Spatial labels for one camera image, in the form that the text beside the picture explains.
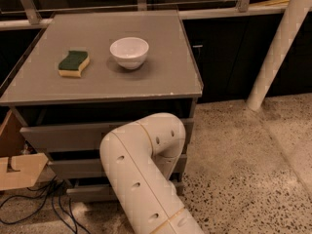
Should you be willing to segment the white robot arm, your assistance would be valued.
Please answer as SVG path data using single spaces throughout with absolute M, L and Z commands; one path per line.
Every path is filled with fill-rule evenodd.
M 204 234 L 169 182 L 185 138 L 176 116 L 157 113 L 101 141 L 104 171 L 136 234 Z

